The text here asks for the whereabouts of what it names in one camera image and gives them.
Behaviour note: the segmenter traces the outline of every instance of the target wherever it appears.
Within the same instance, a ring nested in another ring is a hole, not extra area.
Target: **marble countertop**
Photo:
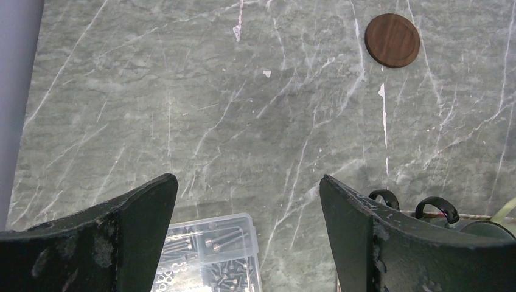
[[[47,0],[8,228],[170,172],[172,221],[247,212],[264,291],[333,291],[328,173],[494,214],[516,179],[515,2]],[[363,34],[398,13],[418,58]]]

